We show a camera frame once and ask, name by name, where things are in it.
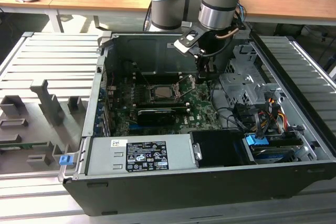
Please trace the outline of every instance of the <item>blue clip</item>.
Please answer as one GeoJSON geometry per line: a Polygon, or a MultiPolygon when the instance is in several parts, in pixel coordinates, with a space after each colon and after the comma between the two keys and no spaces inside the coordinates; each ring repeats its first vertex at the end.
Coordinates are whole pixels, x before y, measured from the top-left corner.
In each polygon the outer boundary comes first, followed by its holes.
{"type": "Polygon", "coordinates": [[[256,138],[255,134],[249,135],[246,137],[247,144],[251,145],[269,145],[268,140],[264,136],[262,139],[256,138]]]}
{"type": "Polygon", "coordinates": [[[63,155],[59,159],[60,165],[73,165],[74,164],[74,157],[72,155],[63,155]]]}

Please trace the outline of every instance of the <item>black cable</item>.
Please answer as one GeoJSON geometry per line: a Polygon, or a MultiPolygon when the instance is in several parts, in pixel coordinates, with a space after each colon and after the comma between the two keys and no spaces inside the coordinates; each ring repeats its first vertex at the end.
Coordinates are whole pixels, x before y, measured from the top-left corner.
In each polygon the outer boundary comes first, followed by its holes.
{"type": "Polygon", "coordinates": [[[212,54],[202,55],[202,57],[203,58],[210,58],[210,57],[214,57],[214,56],[220,54],[221,52],[223,52],[228,47],[228,45],[231,43],[232,40],[233,40],[233,36],[230,37],[229,41],[220,50],[218,50],[217,52],[213,52],[212,54]]]}
{"type": "Polygon", "coordinates": [[[226,127],[229,128],[229,121],[228,120],[226,121],[226,127]]]}
{"type": "Polygon", "coordinates": [[[219,113],[218,113],[218,115],[219,115],[220,117],[224,118],[226,121],[231,122],[231,123],[237,125],[238,127],[240,127],[240,125],[239,125],[237,122],[231,120],[229,117],[226,117],[226,116],[224,116],[224,115],[222,115],[222,114],[219,114],[219,113]]]}
{"type": "Polygon", "coordinates": [[[147,12],[146,12],[146,16],[145,16],[145,20],[143,21],[143,25],[142,25],[142,30],[143,31],[146,30],[146,22],[147,22],[147,19],[149,18],[151,10],[152,10],[152,1],[149,3],[149,6],[148,6],[147,12]]]}
{"type": "Polygon", "coordinates": [[[329,45],[324,49],[323,53],[321,54],[320,58],[317,60],[317,63],[319,63],[319,61],[322,59],[323,55],[325,54],[325,52],[329,49],[329,47],[331,46],[331,44],[335,41],[336,36],[333,38],[333,40],[329,43],[329,45]]]}

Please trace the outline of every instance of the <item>power supply label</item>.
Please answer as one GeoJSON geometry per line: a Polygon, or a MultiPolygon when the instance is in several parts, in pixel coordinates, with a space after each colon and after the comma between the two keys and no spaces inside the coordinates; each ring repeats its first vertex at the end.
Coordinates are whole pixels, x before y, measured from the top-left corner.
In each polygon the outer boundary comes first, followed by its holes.
{"type": "Polygon", "coordinates": [[[168,169],[165,141],[128,143],[126,145],[126,170],[129,173],[168,169]]]}

